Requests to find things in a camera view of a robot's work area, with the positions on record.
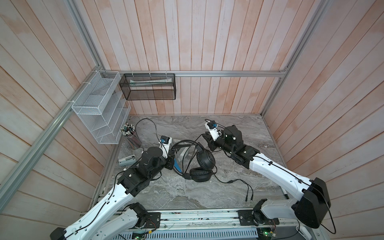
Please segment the black blue headphones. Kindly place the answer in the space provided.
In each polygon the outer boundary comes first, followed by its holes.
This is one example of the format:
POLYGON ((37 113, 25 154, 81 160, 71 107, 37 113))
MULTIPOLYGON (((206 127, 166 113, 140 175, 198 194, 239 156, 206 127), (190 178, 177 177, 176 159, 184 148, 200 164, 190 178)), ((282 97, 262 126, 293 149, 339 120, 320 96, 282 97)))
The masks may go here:
POLYGON ((170 148, 170 153, 173 154, 174 157, 174 172, 182 176, 186 180, 193 180, 197 183, 204 183, 209 181, 212 175, 214 174, 213 168, 216 166, 216 160, 212 152, 205 149, 202 144, 196 141, 179 141, 170 148), (191 146, 194 146, 197 150, 194 156, 196 156, 197 158, 199 167, 190 169, 188 173, 183 173, 181 170, 178 170, 176 168, 176 150, 179 150, 181 148, 189 148, 191 146))

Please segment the white headphones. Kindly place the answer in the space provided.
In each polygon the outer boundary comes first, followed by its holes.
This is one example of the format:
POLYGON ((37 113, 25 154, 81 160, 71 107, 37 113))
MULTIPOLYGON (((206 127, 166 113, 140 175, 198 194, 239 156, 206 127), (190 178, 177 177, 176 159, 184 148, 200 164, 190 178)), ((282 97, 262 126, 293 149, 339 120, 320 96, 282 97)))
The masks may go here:
POLYGON ((177 161, 181 161, 183 158, 186 158, 190 153, 191 145, 190 144, 181 144, 175 148, 175 158, 177 161))

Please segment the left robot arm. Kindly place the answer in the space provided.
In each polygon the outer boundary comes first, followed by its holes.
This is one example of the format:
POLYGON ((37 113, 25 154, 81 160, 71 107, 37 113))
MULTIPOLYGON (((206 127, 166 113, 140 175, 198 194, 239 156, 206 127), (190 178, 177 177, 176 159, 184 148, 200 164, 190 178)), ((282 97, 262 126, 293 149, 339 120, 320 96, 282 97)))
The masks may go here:
POLYGON ((169 156, 172 138, 158 138, 159 147, 145 150, 131 167, 117 174, 112 189, 84 216, 66 228, 56 228, 52 240, 111 240, 130 228, 144 230, 149 227, 147 210, 139 203, 130 205, 114 218, 114 214, 149 186, 164 168, 172 169, 174 159, 169 156))

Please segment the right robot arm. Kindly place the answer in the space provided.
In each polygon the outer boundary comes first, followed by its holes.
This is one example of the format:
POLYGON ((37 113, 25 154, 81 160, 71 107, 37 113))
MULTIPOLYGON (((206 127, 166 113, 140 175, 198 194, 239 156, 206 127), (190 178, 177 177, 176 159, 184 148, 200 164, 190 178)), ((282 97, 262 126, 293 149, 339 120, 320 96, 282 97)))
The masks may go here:
POLYGON ((221 149, 238 165, 263 175, 292 195, 283 201, 260 200, 252 210, 254 225, 264 225, 274 219, 296 219, 312 229, 323 225, 323 219, 331 213, 331 200, 323 180, 296 174, 244 144, 242 132, 235 125, 223 127, 207 120, 205 127, 205 140, 211 150, 221 149))

